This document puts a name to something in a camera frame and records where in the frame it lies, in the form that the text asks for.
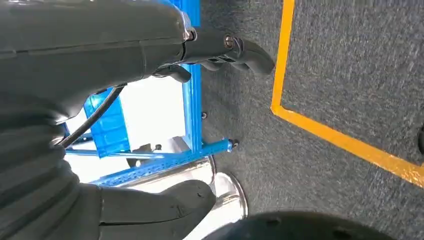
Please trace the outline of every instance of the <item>yellow floor line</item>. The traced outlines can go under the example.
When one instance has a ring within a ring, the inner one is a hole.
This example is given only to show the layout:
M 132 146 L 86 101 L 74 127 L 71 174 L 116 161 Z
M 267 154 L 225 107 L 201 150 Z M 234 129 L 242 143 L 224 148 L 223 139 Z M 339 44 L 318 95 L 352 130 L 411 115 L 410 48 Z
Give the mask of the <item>yellow floor line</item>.
M 418 166 L 281 106 L 295 0 L 284 0 L 271 110 L 292 123 L 402 179 L 424 188 L 424 165 Z

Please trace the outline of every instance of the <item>black cable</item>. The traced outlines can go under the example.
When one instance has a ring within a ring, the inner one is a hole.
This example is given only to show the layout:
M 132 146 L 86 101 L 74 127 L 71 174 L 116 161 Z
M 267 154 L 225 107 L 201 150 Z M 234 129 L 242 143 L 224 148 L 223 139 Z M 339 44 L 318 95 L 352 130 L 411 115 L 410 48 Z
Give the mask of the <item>black cable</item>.
M 95 112 L 85 121 L 75 132 L 64 138 L 58 145 L 62 145 L 65 149 L 73 144 L 81 135 L 83 135 L 114 103 L 126 84 L 116 86 L 112 89 L 103 103 L 95 110 Z

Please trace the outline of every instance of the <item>bolt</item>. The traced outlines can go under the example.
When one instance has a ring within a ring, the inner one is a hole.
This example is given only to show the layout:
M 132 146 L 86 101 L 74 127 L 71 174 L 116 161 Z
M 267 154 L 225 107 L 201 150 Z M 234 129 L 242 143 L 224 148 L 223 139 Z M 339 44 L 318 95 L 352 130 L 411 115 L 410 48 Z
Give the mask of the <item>bolt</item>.
M 234 38 L 232 36 L 226 36 L 224 38 L 224 46 L 227 49 L 232 49 L 234 47 Z
M 195 33 L 193 31 L 190 31 L 187 41 L 193 41 L 195 38 L 196 38 Z

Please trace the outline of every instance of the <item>blue shelf frame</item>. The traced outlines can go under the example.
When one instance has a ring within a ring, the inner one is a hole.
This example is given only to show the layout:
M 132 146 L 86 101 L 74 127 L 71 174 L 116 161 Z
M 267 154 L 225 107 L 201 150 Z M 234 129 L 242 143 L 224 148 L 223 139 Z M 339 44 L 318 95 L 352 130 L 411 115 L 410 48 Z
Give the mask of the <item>blue shelf frame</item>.
M 194 27 L 200 26 L 200 0 L 171 0 L 180 10 L 187 13 Z M 175 168 L 220 152 L 231 152 L 233 145 L 229 139 L 211 144 L 202 142 L 202 76 L 200 65 L 183 67 L 191 73 L 191 80 L 182 85 L 183 108 L 185 118 L 184 141 L 190 150 L 181 153 L 109 153 L 108 157 L 149 159 L 139 167 L 103 176 L 92 184 L 99 186 L 119 186 L 149 175 Z M 67 149 L 66 154 L 80 156 L 98 156 L 96 150 Z

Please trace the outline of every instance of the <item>floor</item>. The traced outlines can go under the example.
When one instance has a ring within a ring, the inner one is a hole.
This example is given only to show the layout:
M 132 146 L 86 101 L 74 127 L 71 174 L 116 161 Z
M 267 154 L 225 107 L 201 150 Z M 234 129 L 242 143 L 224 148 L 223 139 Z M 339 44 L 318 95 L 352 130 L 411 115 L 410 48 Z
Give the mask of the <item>floor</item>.
M 420 166 L 424 5 L 346 4 L 295 1 L 281 104 Z M 282 1 L 201 7 L 204 28 L 253 40 L 277 59 Z M 424 189 L 275 116 L 273 84 L 274 74 L 202 69 L 204 138 L 240 140 L 215 159 L 241 182 L 250 213 L 325 212 L 424 239 Z

